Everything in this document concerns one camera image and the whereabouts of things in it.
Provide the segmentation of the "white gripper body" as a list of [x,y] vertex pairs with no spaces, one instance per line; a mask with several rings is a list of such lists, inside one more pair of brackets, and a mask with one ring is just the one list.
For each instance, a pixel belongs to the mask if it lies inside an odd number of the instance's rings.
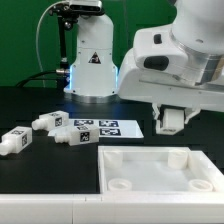
[[191,87],[178,82],[172,75],[140,69],[132,49],[121,64],[117,93],[127,100],[224,112],[224,85]]

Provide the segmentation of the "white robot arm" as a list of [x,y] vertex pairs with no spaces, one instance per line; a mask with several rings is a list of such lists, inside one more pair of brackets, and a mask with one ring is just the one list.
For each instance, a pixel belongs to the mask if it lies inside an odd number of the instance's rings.
[[171,3],[173,23],[138,30],[118,77],[118,96],[151,103],[166,135],[202,110],[224,112],[224,0]]

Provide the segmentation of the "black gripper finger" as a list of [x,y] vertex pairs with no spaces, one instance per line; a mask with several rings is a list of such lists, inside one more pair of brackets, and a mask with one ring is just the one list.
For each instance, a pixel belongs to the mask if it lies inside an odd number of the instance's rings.
[[153,103],[152,109],[153,109],[153,119],[156,121],[156,130],[161,130],[161,121],[159,119],[160,116],[160,104]]
[[187,124],[193,117],[195,117],[201,112],[201,109],[200,108],[186,108],[184,112],[185,112],[184,123]]

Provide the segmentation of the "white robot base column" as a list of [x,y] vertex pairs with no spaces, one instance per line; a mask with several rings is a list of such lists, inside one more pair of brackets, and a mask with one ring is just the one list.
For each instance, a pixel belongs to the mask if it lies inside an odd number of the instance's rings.
[[84,103],[106,103],[116,96],[118,68],[113,63],[114,25],[107,15],[78,19],[77,53],[65,96]]

